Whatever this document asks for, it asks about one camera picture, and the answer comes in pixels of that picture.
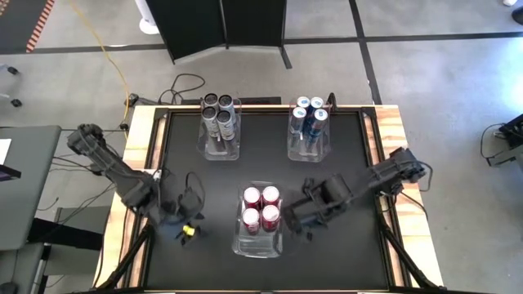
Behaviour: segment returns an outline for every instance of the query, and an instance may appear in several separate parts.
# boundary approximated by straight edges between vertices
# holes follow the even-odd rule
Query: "yellow object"
[[[125,123],[126,120],[127,120],[127,115],[129,113],[129,86],[127,84],[127,82],[125,81],[125,77],[123,76],[123,73],[122,73],[122,70],[120,70],[120,68],[116,65],[116,63],[114,62],[114,60],[111,58],[111,56],[109,55],[109,53],[107,53],[107,51],[105,50],[105,47],[104,47],[104,44],[102,43],[101,39],[100,39],[100,36],[98,36],[98,34],[95,32],[95,30],[92,28],[92,25],[91,23],[89,22],[89,20],[83,15],[83,13],[78,9],[78,7],[76,6],[76,4],[74,3],[73,0],[69,0],[69,4],[70,6],[73,8],[74,12],[76,12],[76,14],[78,14],[78,16],[80,17],[80,19],[82,19],[82,22],[83,24],[87,27],[87,29],[89,29],[89,31],[91,31],[92,35],[95,37],[95,39],[98,41],[98,45],[100,45],[100,48],[101,50],[104,52],[104,55],[105,55],[105,58],[114,66],[114,68],[116,69],[116,71],[118,71],[118,75],[120,76],[120,78],[122,79],[122,83],[123,83],[123,90],[125,91],[125,111],[123,112],[123,121],[122,123]],[[125,136],[125,139],[127,139],[127,133],[124,131],[123,132],[123,135]]]
[[[183,232],[186,233],[187,236],[194,236],[194,232],[196,230],[194,228],[189,227],[188,225],[183,226]]]

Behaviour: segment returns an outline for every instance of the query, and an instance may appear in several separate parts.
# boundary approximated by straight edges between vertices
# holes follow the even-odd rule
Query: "concrete floor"
[[[77,3],[107,45],[161,42],[159,36],[145,36],[137,29],[139,15],[131,0]],[[367,36],[523,31],[510,18],[513,8],[496,0],[358,0],[357,4]],[[288,38],[355,36],[347,0],[288,0],[287,22]],[[95,45],[66,1],[57,0],[37,47]],[[431,191],[422,197],[445,285],[478,292],[521,292],[523,174],[514,164],[488,167],[479,155],[479,143],[486,126],[523,112],[523,38],[368,46],[383,103],[400,106],[410,147],[436,170]],[[357,43],[286,47],[292,70],[284,68],[274,49],[216,48],[176,66],[164,50],[111,55],[131,91],[150,98],[170,87],[177,74],[193,73],[202,75],[207,84],[187,98],[214,91],[282,96],[289,102],[300,95],[326,96],[333,91],[343,104],[372,103]],[[3,126],[74,128],[85,122],[113,129],[122,118],[123,89],[101,53],[10,55],[0,60],[22,72],[14,78],[3,75],[1,91],[25,103],[13,109],[2,102]],[[197,82],[184,79],[179,89]],[[112,134],[109,142],[123,150],[121,133]],[[485,147],[491,154],[503,145],[488,136]],[[68,153],[61,141],[57,154]],[[78,206],[106,182],[84,172],[54,171],[40,207],[56,197],[60,207]],[[96,205],[109,205],[110,200],[107,194]],[[54,211],[39,214],[52,219]],[[91,281],[91,275],[68,276],[47,292],[87,290]]]

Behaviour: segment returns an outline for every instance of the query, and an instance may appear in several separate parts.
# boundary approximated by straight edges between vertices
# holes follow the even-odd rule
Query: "clear plastic tray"
[[[288,109],[288,126],[287,126],[287,155],[294,161],[318,163],[330,152],[330,109],[331,104],[324,99],[323,109],[327,111],[327,122],[323,126],[320,137],[313,143],[308,134],[303,131],[291,131],[291,119],[296,103],[290,104]]]
[[[260,229],[258,230],[258,233],[256,235],[251,235],[245,228],[244,223],[242,222],[242,214],[245,210],[244,191],[249,187],[255,187],[261,193],[265,187],[271,185],[278,188],[279,190],[278,208],[281,209],[281,205],[284,201],[286,191],[280,185],[264,181],[251,181],[250,183],[239,187],[235,236],[233,238],[232,243],[232,250],[238,255],[255,258],[273,258],[281,256],[284,250],[284,224],[282,223],[284,220],[281,217],[281,213],[278,227],[273,232],[266,232],[262,228],[262,224],[260,224]]]
[[[196,148],[207,160],[236,160],[239,158],[239,142],[241,134],[242,105],[239,99],[233,99],[235,104],[236,122],[235,138],[223,140],[221,136],[212,137],[208,134],[203,119],[200,119],[200,128]]]

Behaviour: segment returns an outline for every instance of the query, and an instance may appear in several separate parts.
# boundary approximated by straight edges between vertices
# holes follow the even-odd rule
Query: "red can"
[[[262,208],[262,201],[260,199],[260,191],[254,187],[249,187],[244,191],[245,207],[260,210]]]
[[[266,232],[278,229],[279,209],[274,205],[267,205],[261,213],[261,226]]]
[[[263,190],[263,206],[279,204],[279,191],[274,186],[265,187]]]
[[[254,208],[245,209],[242,214],[242,221],[249,234],[258,234],[258,230],[260,230],[260,212],[258,210]]]

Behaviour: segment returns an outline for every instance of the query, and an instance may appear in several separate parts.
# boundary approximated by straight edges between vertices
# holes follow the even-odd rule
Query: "soda can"
[[[230,113],[220,111],[217,115],[218,127],[220,128],[223,140],[233,140],[235,138],[235,125],[232,123]]]
[[[301,96],[296,100],[296,105],[298,107],[302,107],[303,109],[307,109],[311,105],[311,100],[305,96]]]
[[[260,230],[260,212],[254,208],[245,209],[244,213],[242,213],[242,222],[249,234],[258,234]]]
[[[216,111],[220,110],[218,107],[218,96],[214,93],[209,93],[203,98],[203,107],[213,107]]]
[[[302,107],[297,107],[293,110],[293,116],[291,117],[291,133],[299,134],[302,132],[306,114],[307,112]]]
[[[266,232],[273,232],[278,229],[279,209],[274,205],[267,205],[261,212],[261,227]]]
[[[279,191],[274,186],[265,187],[263,190],[263,206],[276,205],[279,203]]]
[[[235,103],[229,95],[223,95],[218,99],[220,110],[228,111],[232,118],[232,123],[236,123]]]
[[[254,208],[259,210],[262,208],[262,200],[260,199],[260,190],[249,187],[244,191],[244,203],[245,207]]]
[[[308,145],[316,143],[321,134],[323,134],[324,126],[327,124],[327,118],[329,118],[329,114],[325,109],[318,109],[314,112],[314,121],[311,123],[311,127],[307,132]]]
[[[324,100],[319,97],[314,97],[311,99],[311,105],[307,109],[307,116],[305,118],[305,123],[303,124],[303,132],[307,133],[311,127],[312,122],[314,122],[314,113],[316,110],[321,109],[324,106]]]
[[[220,128],[217,122],[216,110],[213,107],[206,107],[202,111],[202,119],[207,127],[207,133],[211,137],[218,137],[220,135]]]

